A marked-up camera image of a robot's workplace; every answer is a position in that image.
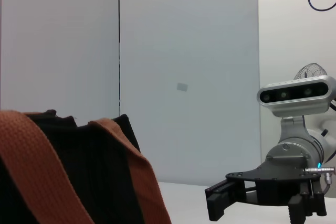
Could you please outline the black food bag orange handles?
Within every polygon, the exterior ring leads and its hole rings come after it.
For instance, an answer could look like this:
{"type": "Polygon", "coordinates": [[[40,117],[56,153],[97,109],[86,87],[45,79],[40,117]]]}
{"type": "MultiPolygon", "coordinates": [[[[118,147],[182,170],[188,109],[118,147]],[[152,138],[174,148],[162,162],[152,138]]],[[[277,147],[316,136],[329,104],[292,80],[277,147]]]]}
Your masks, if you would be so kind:
{"type": "Polygon", "coordinates": [[[0,224],[172,224],[129,118],[0,111],[0,224]]]}

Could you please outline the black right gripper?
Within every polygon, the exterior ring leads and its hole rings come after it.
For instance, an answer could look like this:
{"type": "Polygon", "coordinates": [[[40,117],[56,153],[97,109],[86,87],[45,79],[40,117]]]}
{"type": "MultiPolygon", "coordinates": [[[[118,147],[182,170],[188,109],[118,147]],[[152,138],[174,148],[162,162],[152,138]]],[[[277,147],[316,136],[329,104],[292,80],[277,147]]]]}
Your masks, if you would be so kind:
{"type": "Polygon", "coordinates": [[[306,168],[307,160],[267,160],[253,170],[227,174],[226,180],[205,189],[209,219],[219,220],[235,202],[288,205],[290,224],[304,224],[313,213],[326,216],[321,175],[306,168]]]}

